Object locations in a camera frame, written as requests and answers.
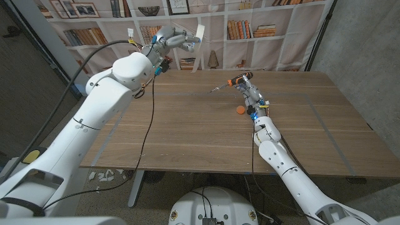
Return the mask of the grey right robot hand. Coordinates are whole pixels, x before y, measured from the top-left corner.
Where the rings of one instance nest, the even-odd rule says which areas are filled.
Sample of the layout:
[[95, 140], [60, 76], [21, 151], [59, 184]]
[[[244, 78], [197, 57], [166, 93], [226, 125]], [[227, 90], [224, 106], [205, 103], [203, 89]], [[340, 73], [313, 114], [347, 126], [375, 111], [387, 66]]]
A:
[[267, 116], [265, 108], [266, 102], [259, 92], [259, 89], [253, 85], [247, 76], [239, 76], [239, 84], [235, 88], [243, 95], [245, 103], [245, 112], [253, 118]]

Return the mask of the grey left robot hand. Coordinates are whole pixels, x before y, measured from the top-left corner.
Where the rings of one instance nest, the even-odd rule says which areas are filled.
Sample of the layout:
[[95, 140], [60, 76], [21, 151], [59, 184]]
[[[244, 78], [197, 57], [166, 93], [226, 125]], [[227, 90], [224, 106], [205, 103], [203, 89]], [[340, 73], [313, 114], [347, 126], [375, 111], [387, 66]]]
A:
[[180, 27], [163, 26], [154, 36], [155, 42], [143, 48], [143, 54], [158, 67], [172, 49], [180, 48], [189, 53], [198, 51], [204, 32], [192, 34]]

